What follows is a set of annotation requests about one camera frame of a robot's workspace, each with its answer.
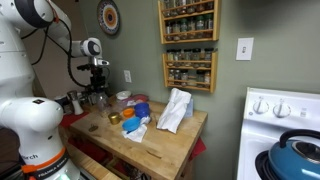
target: wooden spice rack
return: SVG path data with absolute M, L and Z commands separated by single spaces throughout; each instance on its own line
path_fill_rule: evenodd
M 211 61 L 206 60 L 200 60 L 200 61 L 189 61 L 189 60 L 178 60 L 178 61 L 169 61 L 167 59 L 167 54 L 162 54 L 162 61 L 163 61 L 163 74 L 164 74 L 164 85 L 165 87 L 176 87 L 176 88 L 186 88 L 186 89 L 195 89 L 195 90 L 202 90 L 202 91 L 209 91 L 211 93 L 214 92 L 216 88 L 216 78 L 217 78 L 217 56 L 218 52 L 215 51 L 212 53 L 212 59 Z M 211 67 L 205 68 L 205 67 L 198 67 L 194 68 L 192 66 L 169 66 L 168 63 L 174 63 L 174 62 L 181 62 L 181 63 L 211 63 Z M 182 85 L 176 85 L 176 84 L 170 84 L 170 82 L 188 82 L 190 81 L 184 81 L 184 80 L 170 80 L 169 79 L 169 70 L 170 69 L 188 69 L 188 70 L 204 70 L 204 71 L 210 71 L 211 78 L 210 78 L 210 84 L 204 83 L 204 82 L 195 82 L 197 85 L 209 85 L 209 87 L 197 87 L 197 86 L 182 86 Z
M 188 6 L 196 6 L 199 4 L 206 4 L 209 2 L 214 3 L 214 8 L 212 10 L 205 10 L 202 12 L 194 12 L 192 14 L 183 14 L 183 15 L 177 15 L 174 17 L 165 17 L 163 15 L 164 11 L 170 11 L 170 10 L 175 10 L 175 9 L 180 9 L 183 7 L 188 7 Z M 160 0 L 158 1 L 158 13 L 159 13 L 159 22 L 160 22 L 160 36 L 161 36 L 161 44 L 172 44 L 172 43 L 184 43 L 184 42 L 201 42 L 201 41 L 217 41 L 219 39 L 219 32 L 220 32 L 220 0 L 203 0 L 197 3 L 193 4 L 188 4 L 185 6 L 178 6 L 175 8 L 169 8 L 165 9 L 164 3 L 161 2 Z M 198 15 L 205 15 L 205 14 L 212 14 L 213 17 L 213 29 L 206 29 L 206 30 L 197 30 L 197 31 L 187 31 L 187 32 L 182 32 L 182 33 L 170 33 L 166 34 L 165 31 L 165 24 L 167 21 L 173 21 L 173 20 L 178 20 L 181 18 L 188 18 L 188 17 L 195 17 Z M 205 32 L 210 34 L 211 37 L 204 37 L 204 38 L 194 38 L 194 39 L 185 39 L 185 40 L 171 40 L 167 41 L 166 37 L 167 36 L 172 36 L 172 35 L 179 35 L 179 34 L 185 34 L 185 33 L 199 33 L 199 32 Z

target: orange object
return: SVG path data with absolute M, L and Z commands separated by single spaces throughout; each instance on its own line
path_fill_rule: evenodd
M 134 109 L 133 108 L 127 108 L 127 109 L 122 111 L 122 114 L 126 118 L 131 118 L 132 116 L 134 116 Z
M 61 151 L 56 155 L 54 156 L 53 158 L 49 159 L 49 161 L 46 161 L 42 164 L 38 164 L 38 165 L 23 165 L 21 166 L 21 169 L 22 171 L 26 174 L 26 173 L 30 173 L 30 172 L 35 172 L 37 171 L 38 169 L 42 169 L 44 167 L 47 167 L 49 166 L 50 164 L 54 163 L 55 161 L 57 161 L 61 156 L 63 156 L 64 152 L 66 151 L 66 148 L 63 147 L 61 149 Z

